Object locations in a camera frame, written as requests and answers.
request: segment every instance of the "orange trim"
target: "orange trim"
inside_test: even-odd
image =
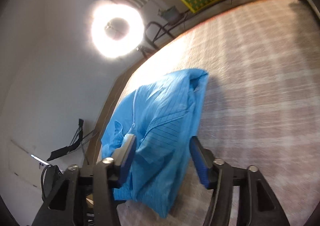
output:
[[[182,37],[182,36],[190,33],[192,30],[194,30],[194,29],[198,28],[199,26],[201,26],[201,25],[203,25],[203,24],[205,24],[205,23],[207,23],[207,22],[215,19],[216,17],[220,17],[220,16],[223,16],[223,15],[225,15],[225,14],[228,14],[228,13],[230,13],[230,12],[232,12],[232,11],[234,11],[234,10],[237,10],[237,9],[243,7],[243,6],[247,6],[247,5],[255,4],[255,3],[260,3],[260,2],[265,2],[265,1],[268,1],[268,0],[256,0],[256,1],[253,1],[253,2],[249,2],[249,3],[243,4],[243,5],[237,6],[237,7],[235,7],[235,8],[229,9],[229,10],[227,10],[227,11],[224,11],[224,12],[222,12],[222,13],[220,13],[220,14],[218,14],[218,15],[215,15],[215,16],[213,16],[213,17],[211,17],[211,18],[209,18],[209,19],[207,19],[207,20],[205,20],[205,21],[197,24],[196,26],[190,28],[189,30],[187,30],[186,32],[182,33],[181,35],[179,35],[177,38],[175,38],[174,40],[172,40],[172,41],[171,41],[170,43],[168,43],[168,44],[171,44],[171,43],[174,42],[176,39],[178,39],[178,38],[180,38],[180,37]]]

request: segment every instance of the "blue striped fabric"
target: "blue striped fabric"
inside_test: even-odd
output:
[[[190,158],[189,140],[200,122],[208,74],[187,69],[143,85],[123,99],[101,139],[102,158],[135,134],[137,149],[126,183],[116,200],[145,203],[165,218]]]

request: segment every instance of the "gray cloth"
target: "gray cloth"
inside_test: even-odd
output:
[[[320,30],[309,8],[298,0],[263,0],[216,16],[147,60],[119,101],[185,68],[209,72],[198,130],[203,146],[233,166],[258,166],[291,226],[303,225],[320,200]],[[202,225],[211,193],[190,162],[166,219],[128,201],[118,206],[120,221]],[[234,205],[230,225],[236,216]]]

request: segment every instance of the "glowing white ring light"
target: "glowing white ring light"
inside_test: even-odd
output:
[[[120,40],[107,36],[105,26],[111,19],[122,18],[129,24],[129,32]],[[103,5],[94,12],[91,35],[94,45],[106,57],[123,56],[139,45],[143,38],[144,26],[135,9],[126,5]]]

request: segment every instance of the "silver screw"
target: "silver screw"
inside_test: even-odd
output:
[[[79,166],[78,166],[78,165],[75,165],[75,164],[68,166],[68,170],[69,170],[69,171],[75,171],[75,170],[77,170],[78,168],[79,168]]]
[[[259,169],[255,165],[250,165],[248,168],[251,172],[257,172]]]
[[[111,164],[113,163],[113,158],[112,157],[106,157],[102,160],[102,163],[104,164]]]
[[[215,159],[213,162],[215,164],[217,164],[217,165],[223,165],[224,164],[224,161],[222,159],[220,159],[220,158]]]

